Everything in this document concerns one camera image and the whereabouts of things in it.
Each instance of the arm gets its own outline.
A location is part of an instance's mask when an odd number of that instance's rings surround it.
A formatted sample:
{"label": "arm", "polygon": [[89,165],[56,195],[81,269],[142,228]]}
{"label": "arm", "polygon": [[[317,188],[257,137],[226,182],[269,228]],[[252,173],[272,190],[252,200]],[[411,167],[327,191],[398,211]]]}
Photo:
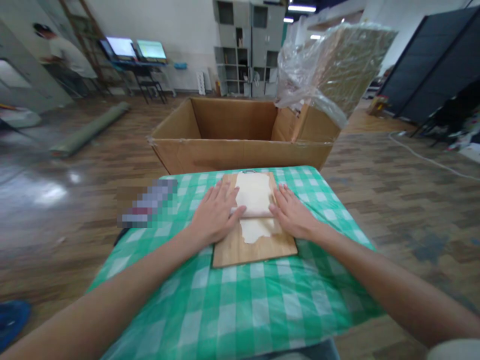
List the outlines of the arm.
{"label": "arm", "polygon": [[238,188],[227,197],[228,188],[221,182],[210,188],[190,226],[54,315],[0,359],[99,359],[173,271],[233,228],[246,208],[230,216]]}
{"label": "arm", "polygon": [[310,240],[336,258],[386,312],[428,347],[452,339],[480,338],[480,319],[385,256],[317,221],[288,187],[274,191],[270,211],[296,238]]}

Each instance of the clear plastic wrap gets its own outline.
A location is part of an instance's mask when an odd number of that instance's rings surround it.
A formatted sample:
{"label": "clear plastic wrap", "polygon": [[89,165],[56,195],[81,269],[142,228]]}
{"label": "clear plastic wrap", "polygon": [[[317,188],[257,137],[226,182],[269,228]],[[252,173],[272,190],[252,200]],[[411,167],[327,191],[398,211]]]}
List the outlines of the clear plastic wrap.
{"label": "clear plastic wrap", "polygon": [[307,103],[344,128],[396,34],[374,23],[342,23],[302,45],[287,36],[278,54],[275,105],[299,110]]}

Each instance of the table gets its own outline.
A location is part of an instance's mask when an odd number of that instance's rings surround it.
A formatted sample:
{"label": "table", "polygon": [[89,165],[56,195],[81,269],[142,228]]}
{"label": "table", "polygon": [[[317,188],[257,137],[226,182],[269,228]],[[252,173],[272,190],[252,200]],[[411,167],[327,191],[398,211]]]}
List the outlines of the table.
{"label": "table", "polygon": [[[257,168],[286,183],[319,220],[374,250],[320,173],[310,166]],[[176,194],[146,228],[130,229],[90,289],[184,229],[210,186],[240,170],[164,176]],[[298,255],[211,268],[213,247],[192,257],[154,293],[104,359],[241,359],[318,344],[384,314],[364,287],[317,245]]]}

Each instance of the forearm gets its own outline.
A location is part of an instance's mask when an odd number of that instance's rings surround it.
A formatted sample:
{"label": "forearm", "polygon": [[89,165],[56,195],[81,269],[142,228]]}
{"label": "forearm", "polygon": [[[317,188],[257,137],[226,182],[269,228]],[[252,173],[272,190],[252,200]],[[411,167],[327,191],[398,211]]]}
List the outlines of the forearm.
{"label": "forearm", "polygon": [[202,247],[195,234],[183,230],[57,313],[1,359],[99,359],[153,292]]}
{"label": "forearm", "polygon": [[460,338],[480,338],[480,319],[443,292],[347,237],[321,224],[313,241],[335,257],[386,312],[428,347]]}

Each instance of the dough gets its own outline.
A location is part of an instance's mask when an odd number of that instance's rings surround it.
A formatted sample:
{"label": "dough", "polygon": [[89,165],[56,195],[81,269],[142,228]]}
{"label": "dough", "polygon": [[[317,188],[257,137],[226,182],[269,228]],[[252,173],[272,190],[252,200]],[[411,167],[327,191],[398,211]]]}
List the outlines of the dough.
{"label": "dough", "polygon": [[[245,205],[251,212],[269,212],[270,198],[273,196],[269,182],[269,176],[264,173],[238,173],[235,184],[240,188],[236,196],[237,206]],[[243,240],[247,244],[254,244],[262,236],[268,237],[281,231],[273,217],[240,219],[240,226]]]}

